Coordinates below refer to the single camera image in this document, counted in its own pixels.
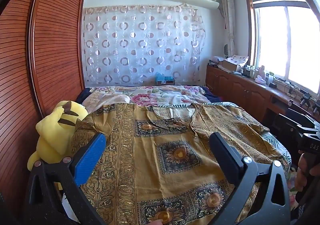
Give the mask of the person's right hand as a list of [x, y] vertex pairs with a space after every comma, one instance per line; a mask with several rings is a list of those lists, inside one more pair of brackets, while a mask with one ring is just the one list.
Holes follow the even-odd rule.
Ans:
[[295, 189], [297, 191], [302, 191], [303, 188], [307, 184], [307, 176], [310, 174], [311, 176], [319, 177], [320, 176], [320, 167], [319, 164], [314, 166], [313, 168], [309, 168], [306, 162], [304, 151], [299, 151], [301, 154], [299, 162], [298, 162], [298, 170], [297, 176], [295, 179]]

